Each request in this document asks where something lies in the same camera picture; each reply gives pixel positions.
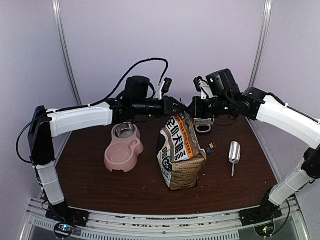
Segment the dog food bag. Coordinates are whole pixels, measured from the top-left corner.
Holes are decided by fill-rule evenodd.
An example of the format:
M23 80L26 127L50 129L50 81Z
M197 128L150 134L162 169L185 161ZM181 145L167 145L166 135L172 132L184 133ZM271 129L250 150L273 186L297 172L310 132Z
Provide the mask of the dog food bag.
M163 179L171 191L197 185L207 154L200 147L194 120L188 113L169 118L158 135L156 153Z

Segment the metal scoop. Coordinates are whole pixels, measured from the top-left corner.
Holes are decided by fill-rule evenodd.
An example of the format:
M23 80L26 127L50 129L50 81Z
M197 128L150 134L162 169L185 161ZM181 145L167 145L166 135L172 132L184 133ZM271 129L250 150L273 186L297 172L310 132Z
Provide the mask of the metal scoop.
M231 176L235 174L235 165L239 163L241 158L241 145L237 141L230 143L228 160L232 164Z

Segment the pink double pet bowl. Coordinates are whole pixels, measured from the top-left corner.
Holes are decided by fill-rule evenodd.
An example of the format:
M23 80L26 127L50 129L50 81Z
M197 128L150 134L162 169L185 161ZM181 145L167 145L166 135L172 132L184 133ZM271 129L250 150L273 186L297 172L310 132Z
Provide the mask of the pink double pet bowl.
M115 126L111 130L111 142L104 153L104 164L110 172L127 173L137 165L138 156L144 151L141 133L134 124L135 132L131 137L118 138L114 134Z

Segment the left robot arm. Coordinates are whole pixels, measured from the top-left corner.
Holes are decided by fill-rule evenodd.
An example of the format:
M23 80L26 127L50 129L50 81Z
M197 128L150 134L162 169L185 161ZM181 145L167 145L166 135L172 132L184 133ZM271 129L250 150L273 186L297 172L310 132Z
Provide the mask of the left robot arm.
M109 126L132 120L135 116L169 117L186 110L186 106L173 97L166 96L172 80L162 80L151 97L150 80L143 76L127 79L124 90L115 98L104 98L83 106L46 109L38 106L33 114L28 132L30 160L40 179L40 185L53 205L52 213L61 222L72 218L66 207L55 168L53 138L65 133L97 126Z

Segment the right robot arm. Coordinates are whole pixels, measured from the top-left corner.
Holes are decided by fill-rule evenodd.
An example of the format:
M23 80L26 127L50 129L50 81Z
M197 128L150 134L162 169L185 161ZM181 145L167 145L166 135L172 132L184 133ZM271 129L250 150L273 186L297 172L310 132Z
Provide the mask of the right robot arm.
M271 92L256 87L241 91L232 72L223 69L193 80L200 96L195 96L188 112L196 119L244 116L286 133L307 146L301 161L273 186L256 210L259 220L268 220L276 207L320 177L320 121L309 116Z

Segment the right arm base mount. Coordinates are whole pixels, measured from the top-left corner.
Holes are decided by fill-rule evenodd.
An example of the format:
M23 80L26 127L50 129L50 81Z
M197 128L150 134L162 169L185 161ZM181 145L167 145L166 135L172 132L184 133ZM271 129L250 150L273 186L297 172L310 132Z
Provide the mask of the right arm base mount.
M271 188L265 193L258 207L247 208L239 211L241 225L254 225L255 233L259 237L271 237L276 232L275 219L283 214L279 206L269 201Z

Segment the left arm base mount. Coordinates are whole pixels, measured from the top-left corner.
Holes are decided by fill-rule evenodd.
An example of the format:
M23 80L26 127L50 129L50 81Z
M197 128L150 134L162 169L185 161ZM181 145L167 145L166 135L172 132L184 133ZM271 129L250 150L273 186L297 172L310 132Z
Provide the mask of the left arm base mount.
M66 201L52 205L48 201L45 217L56 221L53 233L59 239L70 237L76 227L86 227L90 213L86 210L70 208Z

